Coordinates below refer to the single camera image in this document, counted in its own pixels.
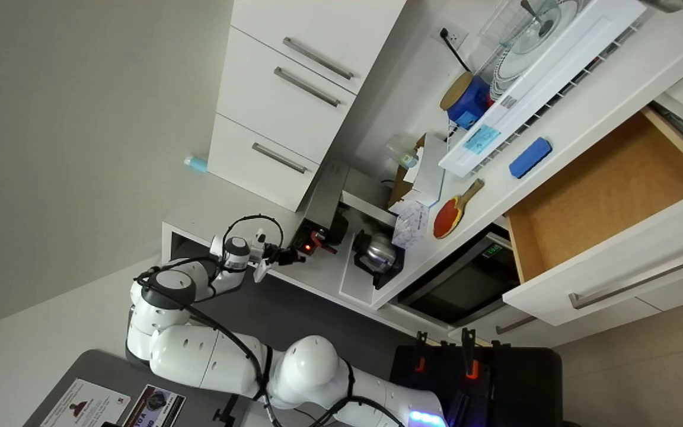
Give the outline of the robot base table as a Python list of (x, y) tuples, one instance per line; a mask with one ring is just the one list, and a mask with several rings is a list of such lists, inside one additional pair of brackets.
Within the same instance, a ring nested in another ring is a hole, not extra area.
[(263, 411), (231, 394), (154, 378), (141, 364), (86, 351), (21, 427), (270, 427)]

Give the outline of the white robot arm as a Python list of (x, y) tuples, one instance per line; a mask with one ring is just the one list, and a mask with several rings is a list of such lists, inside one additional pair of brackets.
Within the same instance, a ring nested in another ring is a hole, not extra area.
[(206, 255), (152, 265), (134, 277), (125, 351), (176, 385), (259, 402), (272, 427), (278, 411), (317, 405), (310, 427), (447, 427), (434, 391), (409, 389), (354, 367), (320, 335), (278, 351), (238, 335), (198, 308), (235, 291), (247, 273), (263, 281), (270, 264), (294, 264), (283, 225), (266, 213), (232, 220)]

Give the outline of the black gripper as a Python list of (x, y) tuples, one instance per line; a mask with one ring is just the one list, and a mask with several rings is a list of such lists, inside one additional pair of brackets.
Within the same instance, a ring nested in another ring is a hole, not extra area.
[(270, 264), (289, 265), (289, 264), (300, 260), (300, 255), (294, 250), (284, 250), (284, 246), (278, 246), (278, 244), (263, 244), (263, 260), (268, 265)]

